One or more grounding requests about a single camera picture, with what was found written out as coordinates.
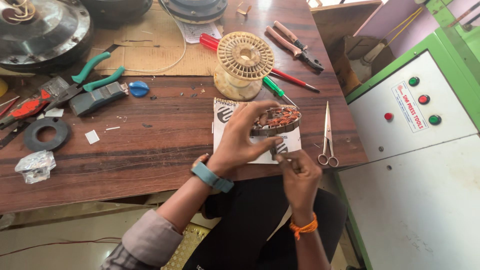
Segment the green button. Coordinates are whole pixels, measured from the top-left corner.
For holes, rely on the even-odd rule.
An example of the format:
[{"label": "green button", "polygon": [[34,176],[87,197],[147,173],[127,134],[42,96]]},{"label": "green button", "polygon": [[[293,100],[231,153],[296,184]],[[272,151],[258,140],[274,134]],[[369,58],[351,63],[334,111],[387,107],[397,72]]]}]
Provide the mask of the green button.
[{"label": "green button", "polygon": [[428,118],[428,122],[432,125],[438,125],[442,121],[442,118],[438,115],[432,115]]},{"label": "green button", "polygon": [[408,80],[408,84],[411,86],[417,86],[420,83],[420,79],[418,77],[413,77]]}]

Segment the person's left hand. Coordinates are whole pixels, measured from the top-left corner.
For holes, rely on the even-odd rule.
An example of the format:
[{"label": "person's left hand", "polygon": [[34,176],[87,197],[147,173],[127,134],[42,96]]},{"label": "person's left hand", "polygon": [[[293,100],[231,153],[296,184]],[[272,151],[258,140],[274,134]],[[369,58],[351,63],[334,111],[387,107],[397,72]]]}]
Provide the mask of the person's left hand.
[{"label": "person's left hand", "polygon": [[216,175],[222,176],[228,170],[256,160],[272,147],[283,142],[282,137],[269,137],[253,144],[250,130],[255,120],[270,108],[278,108],[276,101],[242,102],[230,117],[216,152],[211,156],[207,167]]}]

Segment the sleeve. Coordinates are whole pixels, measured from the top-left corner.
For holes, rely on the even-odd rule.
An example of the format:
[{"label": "sleeve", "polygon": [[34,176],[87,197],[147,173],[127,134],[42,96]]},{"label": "sleeve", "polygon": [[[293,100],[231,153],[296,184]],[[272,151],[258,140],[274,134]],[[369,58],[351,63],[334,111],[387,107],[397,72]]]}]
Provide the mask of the sleeve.
[{"label": "sleeve", "polygon": [[164,266],[183,239],[168,220],[148,210],[122,237],[101,269],[146,270]]}]

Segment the push button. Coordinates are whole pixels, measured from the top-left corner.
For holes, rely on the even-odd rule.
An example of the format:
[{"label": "push button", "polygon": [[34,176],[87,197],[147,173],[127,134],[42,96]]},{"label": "push button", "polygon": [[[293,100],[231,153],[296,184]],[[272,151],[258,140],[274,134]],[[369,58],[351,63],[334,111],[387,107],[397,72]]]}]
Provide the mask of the push button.
[{"label": "push button", "polygon": [[425,105],[425,104],[427,104],[427,103],[429,103],[429,102],[430,102],[430,97],[429,97],[428,95],[421,95],[421,96],[419,97],[419,103],[420,103],[421,105]]},{"label": "push button", "polygon": [[393,119],[393,113],[390,113],[390,112],[387,112],[385,115],[384,115],[385,119],[387,120],[392,120]]},{"label": "push button", "polygon": [[432,125],[438,125],[442,122],[442,118],[439,115],[432,115],[428,118],[428,122]]},{"label": "push button", "polygon": [[420,83],[420,79],[418,77],[412,77],[408,80],[408,84],[410,86],[417,86]]}]

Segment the hand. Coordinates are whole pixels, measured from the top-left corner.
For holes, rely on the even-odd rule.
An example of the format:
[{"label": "hand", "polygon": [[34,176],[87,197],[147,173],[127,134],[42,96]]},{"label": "hand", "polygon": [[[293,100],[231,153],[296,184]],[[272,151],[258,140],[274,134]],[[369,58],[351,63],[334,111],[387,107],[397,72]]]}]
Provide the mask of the hand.
[{"label": "hand", "polygon": [[280,107],[276,101],[242,102],[230,117],[216,152],[207,167],[216,175],[222,176],[228,170],[256,160],[260,155],[283,142],[282,137],[269,137],[253,144],[250,130],[255,120],[270,108]]},{"label": "hand", "polygon": [[322,169],[304,150],[278,154],[275,158],[283,172],[283,188],[292,206],[295,224],[305,226],[313,220],[313,201]]}]

